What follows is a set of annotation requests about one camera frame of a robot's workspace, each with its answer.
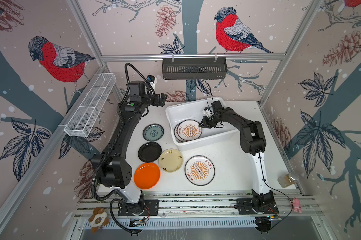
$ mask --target metal grate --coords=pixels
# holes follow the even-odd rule
[[[130,218],[120,218],[118,221],[130,229],[179,229],[179,228],[223,228],[223,227],[257,227],[255,217],[218,217],[218,218],[150,218],[149,222],[142,227],[128,227]],[[84,229],[90,229],[90,223],[86,222]],[[119,226],[110,220],[103,228],[118,229]]]
[[[222,79],[226,77],[225,58],[177,58],[163,59],[163,78],[171,79]]]
[[[65,127],[69,136],[87,137],[116,82],[113,73],[99,74],[96,82]]]

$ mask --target blue patterned plate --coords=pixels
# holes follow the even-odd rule
[[[164,134],[164,129],[159,124],[150,124],[143,130],[143,138],[149,142],[155,142],[161,139]]]

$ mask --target bird illustration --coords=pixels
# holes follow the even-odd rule
[[[36,36],[30,40],[29,51],[32,60],[38,59],[56,80],[75,83],[75,90],[71,96],[74,93],[80,93],[77,90],[77,80],[85,74],[87,63],[95,59],[95,57],[77,52],[72,48],[58,46],[42,36]]]
[[[250,48],[272,53],[265,49],[251,33],[251,29],[241,22],[233,7],[219,9],[214,19],[216,20],[216,40],[226,49],[225,53],[228,51],[241,53],[244,49]]]
[[[339,0],[333,0],[333,1],[329,2],[329,3],[327,3],[327,5],[330,5],[330,4],[332,4],[334,2],[337,2],[337,1],[339,1]],[[338,10],[339,14],[341,14],[341,12],[344,10],[345,7],[352,8],[353,13],[352,13],[351,16],[358,14],[358,13],[355,12],[354,9],[355,9],[355,7],[357,7],[357,6],[359,6],[361,4],[361,0],[341,0],[341,1],[344,2],[344,3],[342,3],[341,7]]]

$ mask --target black plate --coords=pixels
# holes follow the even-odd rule
[[[161,146],[156,142],[147,142],[138,150],[138,157],[142,162],[153,162],[159,158],[162,153]]]

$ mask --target jar lid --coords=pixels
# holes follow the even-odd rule
[[[299,175],[295,172],[292,172],[288,175],[290,177],[291,180],[293,180],[294,182],[299,180]]]

